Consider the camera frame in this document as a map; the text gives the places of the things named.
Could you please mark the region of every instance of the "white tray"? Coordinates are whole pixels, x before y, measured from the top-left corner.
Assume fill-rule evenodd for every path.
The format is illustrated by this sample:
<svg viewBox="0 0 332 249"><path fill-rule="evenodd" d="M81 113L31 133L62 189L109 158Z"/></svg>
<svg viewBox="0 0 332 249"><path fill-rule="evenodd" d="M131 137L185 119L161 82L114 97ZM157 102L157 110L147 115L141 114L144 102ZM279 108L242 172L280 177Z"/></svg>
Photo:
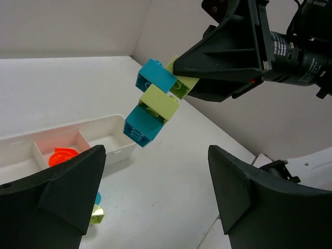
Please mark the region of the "white tray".
<svg viewBox="0 0 332 249"><path fill-rule="evenodd" d="M48 168L55 147L81 153L102 144L106 149L105 166L126 159L136 144L123 134L124 123L122 116L113 115L1 139L0 185Z"/></svg>

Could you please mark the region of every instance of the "white plastic box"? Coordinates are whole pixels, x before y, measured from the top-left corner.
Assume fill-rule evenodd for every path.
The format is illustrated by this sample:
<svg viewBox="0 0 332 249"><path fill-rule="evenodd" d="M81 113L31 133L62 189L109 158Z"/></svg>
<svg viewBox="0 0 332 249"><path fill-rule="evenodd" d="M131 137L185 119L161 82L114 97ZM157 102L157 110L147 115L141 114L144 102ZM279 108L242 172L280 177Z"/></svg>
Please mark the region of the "white plastic box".
<svg viewBox="0 0 332 249"><path fill-rule="evenodd" d="M136 144L123 134L124 123L122 116L113 115L1 139L0 185L47 169L56 147L81 153L101 144L106 149L105 166L126 159Z"/></svg>

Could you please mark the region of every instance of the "white wall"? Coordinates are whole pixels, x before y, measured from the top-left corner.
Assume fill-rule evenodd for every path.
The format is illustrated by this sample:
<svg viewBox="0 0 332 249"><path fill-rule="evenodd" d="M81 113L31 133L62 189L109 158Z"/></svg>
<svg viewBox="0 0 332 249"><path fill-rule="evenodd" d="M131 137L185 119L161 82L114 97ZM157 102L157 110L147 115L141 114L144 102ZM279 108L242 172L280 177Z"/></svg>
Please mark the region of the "white wall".
<svg viewBox="0 0 332 249"><path fill-rule="evenodd" d="M151 0L0 0L0 57L132 55Z"/></svg>
<svg viewBox="0 0 332 249"><path fill-rule="evenodd" d="M167 63L198 42L215 23L201 2L153 0L134 58L141 64L149 58ZM270 0L270 29L285 33L296 8L292 0ZM187 101L251 152L289 158L332 145L332 98L318 99L318 90L266 82L237 100L208 103L188 97Z"/></svg>

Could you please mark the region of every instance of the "table surface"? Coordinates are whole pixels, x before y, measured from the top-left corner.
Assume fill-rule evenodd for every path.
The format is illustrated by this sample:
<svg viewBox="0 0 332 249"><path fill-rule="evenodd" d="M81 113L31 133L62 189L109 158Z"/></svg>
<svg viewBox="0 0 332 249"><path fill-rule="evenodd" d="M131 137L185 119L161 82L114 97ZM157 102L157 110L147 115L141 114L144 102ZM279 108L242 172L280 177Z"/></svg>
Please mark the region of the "table surface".
<svg viewBox="0 0 332 249"><path fill-rule="evenodd" d="M135 87L140 67L130 57L0 60L0 136L126 116L142 95ZM89 227L80 248L197 248L218 217L208 165L211 144L254 160L180 101L150 145L105 168L100 184L105 217Z"/></svg>

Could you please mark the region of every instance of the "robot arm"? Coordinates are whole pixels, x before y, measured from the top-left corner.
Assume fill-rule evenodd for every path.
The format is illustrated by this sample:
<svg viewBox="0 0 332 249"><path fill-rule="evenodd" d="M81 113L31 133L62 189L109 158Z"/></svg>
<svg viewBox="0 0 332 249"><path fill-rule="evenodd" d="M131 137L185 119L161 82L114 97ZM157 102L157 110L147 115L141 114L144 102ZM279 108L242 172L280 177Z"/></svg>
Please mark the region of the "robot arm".
<svg viewBox="0 0 332 249"><path fill-rule="evenodd" d="M310 86L332 94L331 7L329 0L305 0L286 34L271 32L268 0L204 0L219 23L180 56L173 74L200 80L189 95L213 102L236 99L265 80Z"/></svg>

